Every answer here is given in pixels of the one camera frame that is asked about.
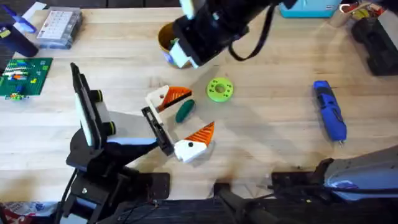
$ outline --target wooden tabletop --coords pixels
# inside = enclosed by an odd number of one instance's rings
[[[45,15],[35,14],[36,27]],[[183,138],[215,121],[211,153],[183,164],[158,148],[129,165],[169,172],[170,199],[207,198],[216,179],[232,180],[233,191],[243,197],[257,197],[274,169],[312,169],[327,157],[354,157],[398,144],[398,77],[372,76],[363,47],[324,19],[283,19],[276,13],[257,57],[242,63],[223,52],[197,70],[177,70],[167,65],[157,33],[182,15],[180,9],[85,9],[83,15],[72,49],[40,50],[36,56],[54,58],[41,95],[1,100],[0,201],[60,200],[73,171],[65,163],[69,143],[79,128],[70,62],[92,89],[103,91],[110,111],[123,114],[141,115],[146,94],[161,86],[193,90],[195,114],[170,128]],[[254,48],[263,21],[264,13],[235,43],[239,54]],[[205,87],[213,77],[234,83],[229,102],[207,98]],[[343,149],[323,129],[315,80],[334,87],[348,127]]]

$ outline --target blue object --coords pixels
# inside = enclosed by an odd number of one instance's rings
[[[347,138],[347,127],[329,83],[319,80],[313,83],[313,87],[317,94],[320,112],[330,139],[343,142]]]
[[[34,27],[29,21],[27,21],[25,18],[18,16],[16,12],[14,12],[12,9],[10,9],[8,6],[5,4],[2,4],[1,7],[10,15],[12,18],[21,25],[21,27],[26,30],[26,32],[30,32],[34,34],[36,32],[36,27]]]
[[[341,0],[297,0],[291,9],[279,4],[280,13],[285,18],[329,18],[337,10]]]
[[[0,24],[0,44],[25,57],[33,57],[38,48],[11,24]]]
[[[24,91],[24,86],[23,85],[18,85],[15,88],[15,92],[17,92],[17,93],[22,93],[22,91]]]

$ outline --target orange and white object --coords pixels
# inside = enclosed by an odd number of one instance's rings
[[[185,87],[163,86],[152,93],[149,93],[146,97],[146,102],[155,119],[163,127],[167,138],[173,144],[174,153],[177,156],[177,159],[182,160],[183,162],[190,162],[192,159],[206,151],[213,137],[214,122],[206,125],[204,128],[198,130],[187,138],[174,143],[167,131],[167,127],[165,127],[164,122],[160,118],[159,113],[191,95],[192,91]]]
[[[190,162],[192,159],[203,154],[209,146],[214,133],[214,122],[206,125],[195,134],[179,140],[174,145],[174,153],[177,159]]]

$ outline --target cylindrical container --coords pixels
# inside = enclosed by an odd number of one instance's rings
[[[25,57],[33,57],[38,48],[11,24],[0,24],[0,44]]]
[[[158,34],[158,41],[160,48],[163,51],[163,55],[166,58],[166,61],[169,65],[173,66],[174,68],[179,68],[177,64],[174,62],[173,57],[170,55],[170,50],[172,48],[172,40],[174,40],[176,36],[173,33],[173,24],[169,23],[163,26]],[[191,67],[191,63],[187,62],[182,68]]]
[[[343,8],[349,7],[349,4],[341,4],[335,11],[334,15],[330,18],[329,24],[333,27],[341,27],[346,24],[352,16],[352,11],[344,12]]]

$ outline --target black cable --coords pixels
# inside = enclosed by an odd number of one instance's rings
[[[139,207],[142,207],[142,206],[145,206],[145,205],[148,205],[148,204],[150,204],[150,202],[144,202],[144,203],[142,203],[142,204],[140,204],[140,205],[138,205],[138,202],[136,202],[136,203],[134,204],[134,206],[131,208],[129,214],[124,218],[122,224],[125,224],[125,222],[127,221],[127,219],[130,217],[131,213],[132,213],[136,208],[139,208]]]
[[[333,192],[346,192],[352,194],[398,194],[398,189],[342,189],[338,187],[325,187],[322,185],[298,185],[294,187],[289,187],[286,189],[282,189],[281,191],[285,190],[305,190],[305,189],[320,189],[320,190],[329,190]]]
[[[241,223],[238,220],[242,220],[242,213],[244,209],[253,202],[257,202],[258,200],[262,200],[265,198],[269,197],[274,197],[277,194],[280,194],[281,192],[285,192],[288,190],[306,190],[306,189],[320,189],[320,190],[329,190],[329,191],[334,191],[334,192],[346,192],[346,193],[352,193],[352,194],[398,194],[398,189],[341,189],[338,187],[325,187],[322,185],[298,185],[294,187],[289,187],[285,188],[282,190],[276,190],[273,194],[253,198],[253,199],[248,199],[246,203],[242,207],[239,207],[236,209],[236,214],[238,215],[237,217],[233,215],[233,211],[228,207],[228,205],[224,202],[222,198],[220,198],[221,203],[223,204],[224,208],[228,212],[229,217],[232,219],[233,224],[238,224]]]
[[[228,214],[229,218],[232,220],[233,224],[238,224],[236,221],[236,217],[234,216],[234,213],[232,209],[226,204],[224,199],[220,198],[221,204],[223,205],[224,209],[226,210],[226,213]]]
[[[155,207],[154,207],[153,209],[151,209],[147,214],[145,214],[145,215],[139,217],[139,218],[136,219],[136,220],[133,220],[133,221],[129,222],[129,224],[136,223],[136,222],[141,221],[142,219],[148,217],[148,216],[149,216],[150,214],[152,214],[155,210],[157,210],[158,207],[159,207],[158,205],[155,205]]]
[[[275,9],[275,7],[276,7],[275,4],[271,4],[269,6],[269,9],[267,11],[266,21],[264,22],[264,27],[262,28],[259,42],[257,43],[257,45],[254,48],[253,52],[251,52],[251,54],[249,56],[247,56],[246,58],[242,58],[238,54],[236,54],[236,52],[234,51],[233,46],[232,46],[233,43],[231,43],[228,46],[228,51],[232,55],[232,57],[235,58],[235,60],[240,61],[240,62],[245,61],[245,60],[247,60],[249,58],[253,58],[254,56],[256,56],[261,51],[262,47],[266,43],[266,40],[267,40],[267,37],[268,37],[268,33],[269,33],[269,29],[271,28],[272,18],[274,17],[274,9]]]
[[[123,220],[123,222],[122,222],[122,224],[124,224],[125,222],[126,222],[126,220],[130,217],[130,215],[131,215],[131,213],[132,213],[132,211],[134,211],[134,209],[136,209],[137,208],[137,204],[138,204],[138,202],[136,202],[135,204],[134,204],[134,206],[130,209],[130,212],[129,212],[129,214],[128,215],[126,215],[126,217],[124,218],[124,220]]]
[[[72,176],[71,176],[70,179],[69,179],[69,182],[68,182],[68,184],[67,184],[67,187],[65,188],[65,191],[63,192],[63,195],[62,195],[62,198],[61,198],[61,202],[59,203],[59,205],[58,205],[58,207],[57,207],[57,212],[56,212],[56,214],[55,214],[54,224],[59,224],[60,221],[61,221],[61,211],[62,211],[62,207],[63,207],[63,204],[65,203],[65,200],[66,200],[66,198],[67,198],[67,195],[68,195],[70,186],[72,185],[72,182],[73,182],[73,180],[75,179],[76,175],[77,175],[77,169],[75,169],[75,170],[73,171],[73,174],[72,174]]]

